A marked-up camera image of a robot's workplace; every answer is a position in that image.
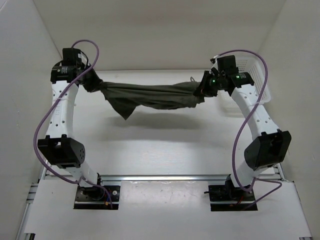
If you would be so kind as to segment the olive green shorts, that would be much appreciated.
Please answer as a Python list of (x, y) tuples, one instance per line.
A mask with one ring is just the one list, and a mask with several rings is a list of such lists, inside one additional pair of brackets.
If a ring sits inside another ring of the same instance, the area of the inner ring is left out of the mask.
[(124, 120), (127, 120), (138, 106), (156, 110), (195, 108), (205, 101), (202, 94), (194, 95), (199, 85), (200, 83), (196, 81), (186, 81), (172, 85), (102, 82), (98, 89), (112, 108)]

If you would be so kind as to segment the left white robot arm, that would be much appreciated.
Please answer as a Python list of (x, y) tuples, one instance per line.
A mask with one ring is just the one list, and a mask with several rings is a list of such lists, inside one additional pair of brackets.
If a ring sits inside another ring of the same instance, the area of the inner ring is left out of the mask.
[(107, 195), (101, 176), (85, 161), (85, 146), (75, 139), (73, 131), (75, 100), (88, 69), (90, 65), (64, 60), (52, 67), (52, 106), (36, 128), (33, 147), (48, 171), (99, 201)]

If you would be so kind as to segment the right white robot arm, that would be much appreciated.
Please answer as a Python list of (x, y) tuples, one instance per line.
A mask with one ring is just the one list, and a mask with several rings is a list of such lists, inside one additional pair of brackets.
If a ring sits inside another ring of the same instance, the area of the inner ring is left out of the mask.
[(292, 136), (289, 131), (280, 130), (270, 118), (248, 72), (225, 74), (215, 68), (206, 70), (193, 94), (215, 97), (218, 91), (228, 92), (245, 118), (240, 129), (248, 126), (252, 135), (252, 143), (244, 150), (244, 161), (240, 165), (236, 165), (240, 138), (239, 134), (236, 135), (231, 154), (232, 173), (224, 188), (216, 193), (220, 201), (236, 200), (252, 190), (261, 173), (284, 160)]

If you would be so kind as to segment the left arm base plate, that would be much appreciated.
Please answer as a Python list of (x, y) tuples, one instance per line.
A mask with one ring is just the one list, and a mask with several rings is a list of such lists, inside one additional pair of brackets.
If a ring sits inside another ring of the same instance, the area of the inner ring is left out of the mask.
[(120, 185), (77, 187), (73, 208), (75, 210), (111, 210), (119, 209)]

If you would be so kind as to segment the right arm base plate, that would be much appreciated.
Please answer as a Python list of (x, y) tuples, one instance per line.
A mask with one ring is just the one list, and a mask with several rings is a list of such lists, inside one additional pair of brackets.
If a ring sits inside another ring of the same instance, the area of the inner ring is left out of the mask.
[(235, 188), (229, 191), (225, 185), (209, 185), (204, 192), (209, 195), (211, 212), (244, 212), (257, 211), (254, 191), (243, 191)]

